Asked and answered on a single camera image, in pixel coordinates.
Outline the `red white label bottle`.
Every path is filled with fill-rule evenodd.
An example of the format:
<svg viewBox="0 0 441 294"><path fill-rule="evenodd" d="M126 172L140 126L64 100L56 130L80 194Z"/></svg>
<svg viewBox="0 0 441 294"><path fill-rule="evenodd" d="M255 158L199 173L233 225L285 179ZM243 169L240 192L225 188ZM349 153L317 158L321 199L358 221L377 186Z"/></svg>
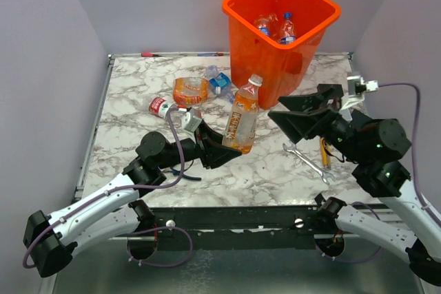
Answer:
<svg viewBox="0 0 441 294"><path fill-rule="evenodd" d="M176 120L185 113L184 108L180 108L176 104L169 102L160 96L151 96L147 98L146 105L149 113L164 120L167 118L167 114L170 114L172 120Z"/></svg>

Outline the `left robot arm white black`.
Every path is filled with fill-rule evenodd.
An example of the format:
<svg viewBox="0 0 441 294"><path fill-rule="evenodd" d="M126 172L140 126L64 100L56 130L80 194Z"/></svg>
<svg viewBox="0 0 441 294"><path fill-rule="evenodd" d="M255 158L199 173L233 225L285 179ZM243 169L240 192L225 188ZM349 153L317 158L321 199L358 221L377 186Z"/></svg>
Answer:
<svg viewBox="0 0 441 294"><path fill-rule="evenodd" d="M104 187L61 210L28 217L23 243L23 267L50 277L64 269L75 255L113 236L145 235L154 225L153 215L141 198L166 189L163 170L199 159L204 168L216 169L241 156L222 144L222 136L201 123L193 138L169 142L159 132L149 132L135 149L136 158Z"/></svg>

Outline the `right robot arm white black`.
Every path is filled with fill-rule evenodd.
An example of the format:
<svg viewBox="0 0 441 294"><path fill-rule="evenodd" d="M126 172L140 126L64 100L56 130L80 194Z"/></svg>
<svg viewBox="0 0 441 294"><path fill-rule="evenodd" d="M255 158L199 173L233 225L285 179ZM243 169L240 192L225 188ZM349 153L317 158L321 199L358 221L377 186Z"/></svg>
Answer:
<svg viewBox="0 0 441 294"><path fill-rule="evenodd" d="M281 96L284 111L268 116L293 145L317 136L356 164L352 175L371 197L389 207L407 226L403 230L365 216L337 198L319 207L315 222L331 233L350 232L377 244L404 260L420 279L440 285L440 214L417 192L400 159L411 146L402 125L394 118L372 119L353 111L343 118L343 90L339 84L319 84L314 94Z"/></svg>

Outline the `light blue label bottle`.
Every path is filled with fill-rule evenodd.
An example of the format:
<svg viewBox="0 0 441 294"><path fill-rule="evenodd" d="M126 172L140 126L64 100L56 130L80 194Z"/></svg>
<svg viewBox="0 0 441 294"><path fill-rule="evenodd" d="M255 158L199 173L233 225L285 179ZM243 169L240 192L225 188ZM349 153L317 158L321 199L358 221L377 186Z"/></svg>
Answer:
<svg viewBox="0 0 441 294"><path fill-rule="evenodd" d="M216 65L207 66L205 78L208 80L209 88L214 96L224 98L230 103L234 102L235 95L232 91L232 82L226 74L218 70Z"/></svg>

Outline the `Pepsi bottle blue cap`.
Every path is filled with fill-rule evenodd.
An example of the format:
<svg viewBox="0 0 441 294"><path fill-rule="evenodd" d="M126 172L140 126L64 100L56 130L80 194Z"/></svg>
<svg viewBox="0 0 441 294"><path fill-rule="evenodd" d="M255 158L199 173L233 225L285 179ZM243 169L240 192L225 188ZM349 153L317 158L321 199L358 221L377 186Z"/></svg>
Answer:
<svg viewBox="0 0 441 294"><path fill-rule="evenodd" d="M278 32L278 17L274 12L260 15L254 20L254 26L266 36L275 39Z"/></svg>

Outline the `blue label slim bottle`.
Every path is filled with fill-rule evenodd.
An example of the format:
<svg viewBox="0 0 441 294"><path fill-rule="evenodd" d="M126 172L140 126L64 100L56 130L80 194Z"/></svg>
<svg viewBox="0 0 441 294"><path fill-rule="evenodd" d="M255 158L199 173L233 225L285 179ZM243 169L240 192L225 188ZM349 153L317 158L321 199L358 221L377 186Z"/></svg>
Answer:
<svg viewBox="0 0 441 294"><path fill-rule="evenodd" d="M283 15L283 22L279 29L277 42L281 45L288 45L297 39L297 32L292 21L292 13L285 12Z"/></svg>

